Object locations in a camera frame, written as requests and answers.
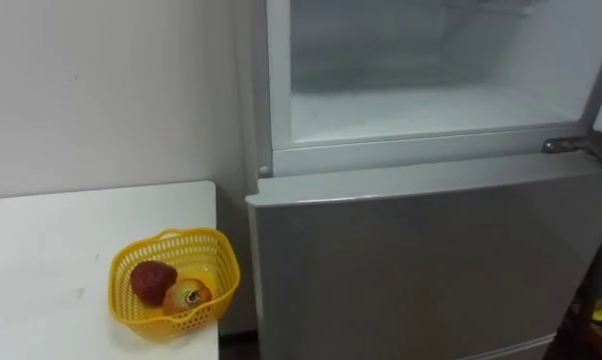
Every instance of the basket handle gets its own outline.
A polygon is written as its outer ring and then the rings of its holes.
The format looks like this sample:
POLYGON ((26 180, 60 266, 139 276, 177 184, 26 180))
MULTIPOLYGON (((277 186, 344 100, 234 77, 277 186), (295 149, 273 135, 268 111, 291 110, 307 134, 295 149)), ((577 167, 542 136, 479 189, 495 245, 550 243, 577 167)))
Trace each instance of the basket handle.
POLYGON ((163 240, 167 235, 183 235, 185 233, 187 233, 187 231, 185 231, 185 230, 169 228, 169 229, 165 229, 165 230, 161 231, 160 233, 158 233, 155 236, 155 239, 163 240))

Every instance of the silver refrigerator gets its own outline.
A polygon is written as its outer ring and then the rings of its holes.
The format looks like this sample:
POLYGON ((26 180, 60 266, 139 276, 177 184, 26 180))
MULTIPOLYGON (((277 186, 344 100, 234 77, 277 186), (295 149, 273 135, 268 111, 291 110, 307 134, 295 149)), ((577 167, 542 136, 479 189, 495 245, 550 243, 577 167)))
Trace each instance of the silver refrigerator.
POLYGON ((602 241, 602 0, 239 9, 263 359, 541 359, 602 241))

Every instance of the white wall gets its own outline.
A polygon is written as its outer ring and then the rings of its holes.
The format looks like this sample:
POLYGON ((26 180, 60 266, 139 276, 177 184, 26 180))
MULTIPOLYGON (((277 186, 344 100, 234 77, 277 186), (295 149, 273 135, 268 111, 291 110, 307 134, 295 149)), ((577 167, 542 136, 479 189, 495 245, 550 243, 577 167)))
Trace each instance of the white wall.
POLYGON ((255 327, 231 0, 0 0, 0 197, 211 179, 255 327))

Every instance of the floor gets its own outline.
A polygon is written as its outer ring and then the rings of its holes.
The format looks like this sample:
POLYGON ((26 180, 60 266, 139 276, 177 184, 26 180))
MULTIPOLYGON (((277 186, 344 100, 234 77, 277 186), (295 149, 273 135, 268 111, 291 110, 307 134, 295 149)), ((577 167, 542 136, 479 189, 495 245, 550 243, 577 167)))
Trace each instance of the floor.
POLYGON ((259 360, 259 345, 246 341, 222 346, 220 360, 259 360))
MULTIPOLYGON (((544 360, 602 360, 593 351, 586 351, 579 357, 570 358, 565 355, 564 350, 564 344, 555 343, 544 360)), ((220 360, 259 360, 258 343, 251 340, 225 344, 221 347, 220 360)))

